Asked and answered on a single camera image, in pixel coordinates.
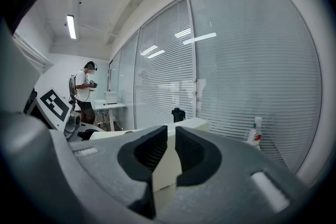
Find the white bottle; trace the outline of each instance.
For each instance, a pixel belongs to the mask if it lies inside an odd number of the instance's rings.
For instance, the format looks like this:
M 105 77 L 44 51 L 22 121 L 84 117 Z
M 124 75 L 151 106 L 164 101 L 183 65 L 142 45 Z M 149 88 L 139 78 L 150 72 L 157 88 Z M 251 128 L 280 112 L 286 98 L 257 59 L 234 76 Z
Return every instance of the white bottle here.
M 251 145 L 252 145 L 252 143 L 254 141 L 254 138 L 256 136 L 256 133 L 257 133 L 256 128 L 257 128 L 257 125 L 254 123 L 253 128 L 250 130 L 250 132 L 248 134 L 247 142 Z
M 247 142 L 253 146 L 259 145 L 261 139 L 261 121 L 263 119 L 261 117 L 255 117 L 253 128 L 250 130 L 248 134 Z
M 257 128 L 256 128 L 255 137 L 252 141 L 253 146 L 258 146 L 259 143 L 260 143 L 260 140 L 261 140 L 261 121 L 262 120 L 263 119 L 261 117 L 255 117 L 255 119 L 254 119 L 254 122 L 255 122 Z

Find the glass wall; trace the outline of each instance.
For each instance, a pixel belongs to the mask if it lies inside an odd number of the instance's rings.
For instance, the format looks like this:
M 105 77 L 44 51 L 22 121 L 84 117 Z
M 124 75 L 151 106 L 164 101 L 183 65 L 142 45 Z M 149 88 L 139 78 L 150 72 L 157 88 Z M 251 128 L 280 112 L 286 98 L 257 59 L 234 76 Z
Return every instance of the glass wall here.
M 123 130 L 134 129 L 134 64 L 136 43 L 138 33 L 136 33 L 121 49 L 119 75 L 118 75 L 118 102 L 126 107 L 118 108 L 119 125 Z
M 120 51 L 117 52 L 113 57 L 112 63 L 110 63 L 109 90 L 111 92 L 116 92 L 118 90 L 119 61 Z
M 321 107 L 319 62 L 300 14 L 290 0 L 190 1 L 197 117 L 243 140 L 261 116 L 261 150 L 296 171 Z
M 187 2 L 183 0 L 140 29 L 135 64 L 136 127 L 173 123 L 172 110 L 192 117 L 193 64 Z
M 139 29 L 111 69 L 124 130 L 172 123 L 179 107 L 243 141 L 261 116 L 260 149 L 293 172 L 316 133 L 319 61 L 290 0 L 176 1 Z

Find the desk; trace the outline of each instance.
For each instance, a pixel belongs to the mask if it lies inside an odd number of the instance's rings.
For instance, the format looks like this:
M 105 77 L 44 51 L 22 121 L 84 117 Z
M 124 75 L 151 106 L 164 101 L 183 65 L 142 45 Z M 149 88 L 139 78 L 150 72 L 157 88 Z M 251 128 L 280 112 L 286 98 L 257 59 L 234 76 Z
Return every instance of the desk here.
M 109 118 L 110 118 L 110 126 L 111 126 L 111 132 L 114 131 L 114 125 L 113 125 L 113 109 L 122 108 L 125 105 L 122 103 L 117 104 L 105 104 L 105 100 L 95 100 L 94 101 L 94 110 L 109 110 Z

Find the white wall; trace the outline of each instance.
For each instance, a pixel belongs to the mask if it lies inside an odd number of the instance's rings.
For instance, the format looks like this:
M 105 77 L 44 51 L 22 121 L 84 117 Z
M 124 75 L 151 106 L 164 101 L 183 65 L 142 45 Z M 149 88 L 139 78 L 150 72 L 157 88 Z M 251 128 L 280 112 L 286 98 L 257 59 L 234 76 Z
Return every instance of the white wall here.
M 110 59 L 151 16 L 174 0 L 144 0 L 133 12 L 112 44 Z M 319 126 L 307 158 L 297 175 L 308 185 L 315 182 L 336 142 L 336 36 L 333 11 L 326 0 L 291 0 L 305 20 L 314 40 L 322 74 Z
M 89 80 L 93 80 L 98 84 L 94 92 L 91 92 L 90 100 L 92 105 L 97 99 L 103 99 L 103 93 L 107 91 L 108 84 L 108 66 L 109 62 L 95 58 L 87 58 L 81 56 L 71 56 L 63 54 L 49 54 L 49 59 L 54 65 L 37 81 L 35 90 L 38 96 L 54 88 L 66 100 L 69 99 L 69 77 L 83 69 L 88 61 L 93 61 L 98 65 L 98 70 L 94 75 L 89 75 Z
M 42 13 L 42 0 L 38 0 L 21 20 L 16 31 L 48 58 L 53 40 Z

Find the fluorescent light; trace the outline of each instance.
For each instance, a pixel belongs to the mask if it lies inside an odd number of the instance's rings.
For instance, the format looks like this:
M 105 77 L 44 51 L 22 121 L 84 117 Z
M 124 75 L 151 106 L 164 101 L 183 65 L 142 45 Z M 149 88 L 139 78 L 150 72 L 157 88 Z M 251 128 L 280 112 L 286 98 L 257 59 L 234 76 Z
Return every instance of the fluorescent light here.
M 156 53 L 149 55 L 147 58 L 148 59 L 152 59 L 153 57 L 158 56 L 158 55 L 160 55 L 160 54 L 162 54 L 164 52 L 165 52 L 164 50 L 159 50 Z
M 185 29 L 185 30 L 175 34 L 175 37 L 180 38 L 180 37 L 183 37 L 183 36 L 188 35 L 190 33 L 191 33 L 190 28 L 188 28 L 188 29 Z
M 167 89 L 170 89 L 171 87 L 174 87 L 175 85 L 174 84 L 158 84 L 157 85 L 159 88 L 167 88 Z
M 70 37 L 72 39 L 76 39 L 75 22 L 74 22 L 73 16 L 68 15 L 67 16 L 67 21 L 68 21 L 68 28 L 69 28 L 69 32 L 70 32 Z
M 195 41 L 199 41 L 199 40 L 203 40 L 206 38 L 211 38 L 211 37 L 216 37 L 216 33 L 211 33 L 211 34 L 207 34 L 204 36 L 200 36 L 200 37 L 195 37 Z M 183 45 L 188 45 L 191 44 L 191 39 L 187 39 L 186 41 L 183 42 Z
M 147 55 L 147 54 L 149 54 L 153 49 L 156 49 L 157 48 L 157 46 L 152 46 L 152 47 L 150 47 L 149 49 L 147 49 L 147 50 L 144 50 L 142 53 L 140 53 L 141 55 Z

